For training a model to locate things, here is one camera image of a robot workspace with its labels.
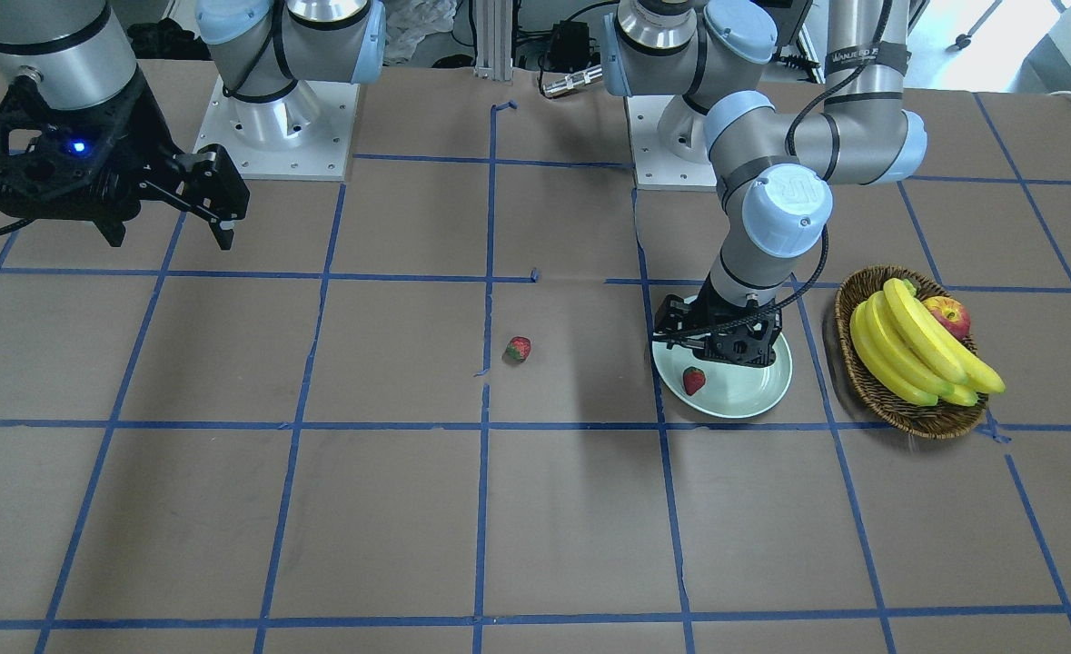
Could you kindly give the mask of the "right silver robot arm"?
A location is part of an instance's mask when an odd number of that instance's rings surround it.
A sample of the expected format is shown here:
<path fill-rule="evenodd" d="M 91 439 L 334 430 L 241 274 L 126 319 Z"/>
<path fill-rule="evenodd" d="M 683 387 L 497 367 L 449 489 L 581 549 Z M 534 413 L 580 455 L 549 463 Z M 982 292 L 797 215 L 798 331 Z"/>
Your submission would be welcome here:
<path fill-rule="evenodd" d="M 381 1 L 199 1 L 221 98 L 253 148 L 322 128 L 310 83 L 381 74 Z M 228 250 L 250 191 L 222 145 L 175 145 L 107 1 L 0 1 L 0 237 L 34 220 L 94 224 L 120 247 L 144 202 L 198 216 Z"/>

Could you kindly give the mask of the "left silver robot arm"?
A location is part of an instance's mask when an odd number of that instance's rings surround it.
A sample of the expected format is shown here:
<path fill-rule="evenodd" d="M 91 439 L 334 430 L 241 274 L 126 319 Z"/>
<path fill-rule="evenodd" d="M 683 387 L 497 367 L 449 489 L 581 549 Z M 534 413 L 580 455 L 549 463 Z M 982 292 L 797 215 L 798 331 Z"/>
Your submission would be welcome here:
<path fill-rule="evenodd" d="M 751 1 L 622 1 L 601 66 L 613 95 L 672 95 L 702 119 L 728 234 L 693 301 L 668 295 L 652 339 L 704 361 L 768 367 L 779 286 L 825 247 L 835 183 L 893 183 L 925 157 L 924 120 L 902 106 L 907 1 L 831 1 L 826 90 L 783 115 L 757 85 L 776 24 Z"/>

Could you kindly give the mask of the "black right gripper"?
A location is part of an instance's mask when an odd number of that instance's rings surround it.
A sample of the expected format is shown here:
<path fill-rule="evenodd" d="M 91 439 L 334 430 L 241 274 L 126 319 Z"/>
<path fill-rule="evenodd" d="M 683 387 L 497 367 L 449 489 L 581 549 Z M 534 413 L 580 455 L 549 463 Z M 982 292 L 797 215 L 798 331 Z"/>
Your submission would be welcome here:
<path fill-rule="evenodd" d="M 199 216 L 220 250 L 247 218 L 250 191 L 231 154 L 206 145 L 186 154 L 174 143 L 141 69 L 112 98 L 54 109 L 31 74 L 17 75 L 0 103 L 0 235 L 34 220 L 94 224 L 108 245 L 144 202 Z"/>

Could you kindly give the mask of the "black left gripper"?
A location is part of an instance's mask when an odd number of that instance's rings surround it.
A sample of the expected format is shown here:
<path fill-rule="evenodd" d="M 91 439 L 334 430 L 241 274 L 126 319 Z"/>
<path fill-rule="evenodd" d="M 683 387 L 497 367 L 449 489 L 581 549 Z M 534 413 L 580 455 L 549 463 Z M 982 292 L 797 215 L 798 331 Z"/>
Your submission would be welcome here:
<path fill-rule="evenodd" d="M 748 298 L 735 306 L 714 292 L 702 291 L 692 301 L 665 296 L 655 313 L 651 339 L 665 347 L 689 349 L 698 360 L 768 368 L 776 363 L 776 340 L 783 332 L 776 302 L 759 305 Z"/>

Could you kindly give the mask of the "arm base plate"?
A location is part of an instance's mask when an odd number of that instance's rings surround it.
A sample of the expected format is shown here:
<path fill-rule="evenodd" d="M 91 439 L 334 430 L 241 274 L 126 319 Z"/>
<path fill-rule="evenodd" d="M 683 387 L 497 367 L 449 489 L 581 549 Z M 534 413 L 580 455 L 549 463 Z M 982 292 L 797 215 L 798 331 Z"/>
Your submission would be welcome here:
<path fill-rule="evenodd" d="M 704 134 L 706 115 L 689 106 L 684 96 L 631 96 L 627 117 L 640 191 L 715 191 Z"/>
<path fill-rule="evenodd" d="M 247 181 L 343 182 L 361 90 L 299 80 L 282 98 L 245 101 L 218 79 L 193 148 L 223 146 Z"/>

